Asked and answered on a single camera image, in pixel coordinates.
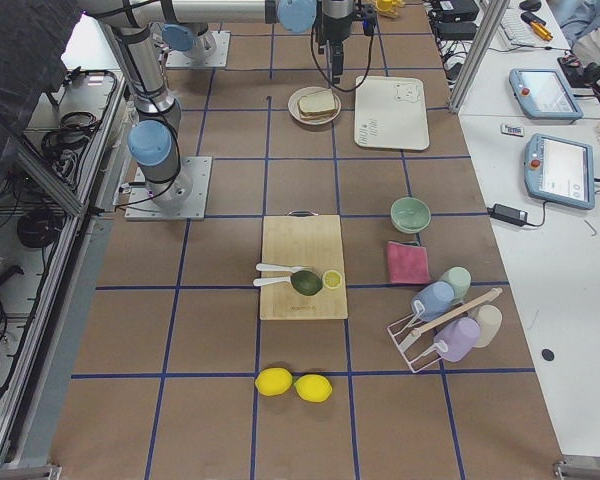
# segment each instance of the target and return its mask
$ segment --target green bowl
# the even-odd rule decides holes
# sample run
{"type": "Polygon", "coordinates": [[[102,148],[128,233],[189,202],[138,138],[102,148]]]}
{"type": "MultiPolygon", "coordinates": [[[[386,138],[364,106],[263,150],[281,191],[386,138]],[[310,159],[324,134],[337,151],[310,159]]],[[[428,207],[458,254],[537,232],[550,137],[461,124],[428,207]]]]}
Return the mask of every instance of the green bowl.
{"type": "Polygon", "coordinates": [[[402,233],[418,233],[431,222],[431,212],[421,200],[402,197],[391,205],[391,223],[402,233]]]}

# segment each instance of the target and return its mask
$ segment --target purple cup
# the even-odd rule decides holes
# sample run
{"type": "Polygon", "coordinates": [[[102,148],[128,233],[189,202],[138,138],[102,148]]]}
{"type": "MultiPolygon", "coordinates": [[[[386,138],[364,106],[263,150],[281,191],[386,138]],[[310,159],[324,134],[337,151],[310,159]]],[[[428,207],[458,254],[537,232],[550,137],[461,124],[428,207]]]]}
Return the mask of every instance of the purple cup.
{"type": "Polygon", "coordinates": [[[451,308],[454,296],[453,287],[447,282],[432,283],[413,297],[411,311],[418,311],[415,302],[416,300],[420,301],[424,307],[424,312],[419,318],[423,322],[430,322],[451,308]]]}
{"type": "Polygon", "coordinates": [[[473,318],[462,317],[444,327],[435,337],[433,343],[436,351],[443,359],[450,362],[461,360],[480,338],[480,325],[473,318]],[[447,348],[438,346],[443,341],[447,348]]]}

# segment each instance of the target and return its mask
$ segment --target keyboard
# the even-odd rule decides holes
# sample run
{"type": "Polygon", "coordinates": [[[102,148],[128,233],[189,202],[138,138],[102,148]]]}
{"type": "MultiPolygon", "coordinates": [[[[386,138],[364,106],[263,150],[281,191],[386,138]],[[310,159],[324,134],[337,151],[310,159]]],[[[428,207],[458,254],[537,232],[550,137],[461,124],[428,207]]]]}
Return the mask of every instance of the keyboard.
{"type": "Polygon", "coordinates": [[[520,18],[520,11],[517,8],[507,8],[500,21],[498,33],[507,48],[535,47],[537,45],[535,36],[529,25],[520,18]]]}

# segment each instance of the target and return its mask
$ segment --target tiled surface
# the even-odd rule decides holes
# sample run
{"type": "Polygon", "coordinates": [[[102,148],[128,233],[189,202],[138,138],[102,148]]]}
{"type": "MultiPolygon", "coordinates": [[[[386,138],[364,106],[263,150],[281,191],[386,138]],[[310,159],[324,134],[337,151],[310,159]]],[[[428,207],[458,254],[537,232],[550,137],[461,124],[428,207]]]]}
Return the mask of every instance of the tiled surface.
{"type": "MultiPolygon", "coordinates": [[[[371,74],[425,82],[424,152],[356,146],[353,93],[338,92],[333,124],[295,123],[289,96],[324,82],[309,37],[278,25],[221,25],[234,34],[227,70],[169,73],[183,154],[214,157],[207,216],[116,218],[53,449],[68,479],[551,478],[555,437],[426,15],[400,12],[381,19],[371,74]],[[388,216],[409,194],[433,212],[419,235],[388,216]],[[345,321],[258,319],[262,218],[291,210],[341,216],[345,321]],[[434,280],[466,267],[469,297],[503,288],[491,345],[408,373],[386,327],[422,287],[389,283],[389,240],[420,241],[434,280]],[[322,372],[333,395],[260,396],[253,380],[271,366],[322,372]]],[[[356,25],[343,86],[367,46],[356,25]]]]}

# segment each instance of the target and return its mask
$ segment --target blue cap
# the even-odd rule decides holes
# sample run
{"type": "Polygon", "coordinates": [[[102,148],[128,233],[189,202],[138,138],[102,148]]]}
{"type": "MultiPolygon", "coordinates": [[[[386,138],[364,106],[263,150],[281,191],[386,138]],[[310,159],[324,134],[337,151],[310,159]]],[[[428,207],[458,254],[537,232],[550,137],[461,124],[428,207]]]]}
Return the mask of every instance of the blue cap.
{"type": "Polygon", "coordinates": [[[165,24],[162,29],[162,40],[164,40],[169,47],[179,52],[191,50],[196,41],[193,33],[187,27],[171,23],[165,24]]]}
{"type": "Polygon", "coordinates": [[[141,165],[160,165],[171,152],[171,132],[162,123],[144,120],[131,129],[127,144],[141,165]]]}
{"type": "Polygon", "coordinates": [[[316,8],[316,0],[280,0],[278,20],[287,30],[302,33],[313,26],[316,8]]]}

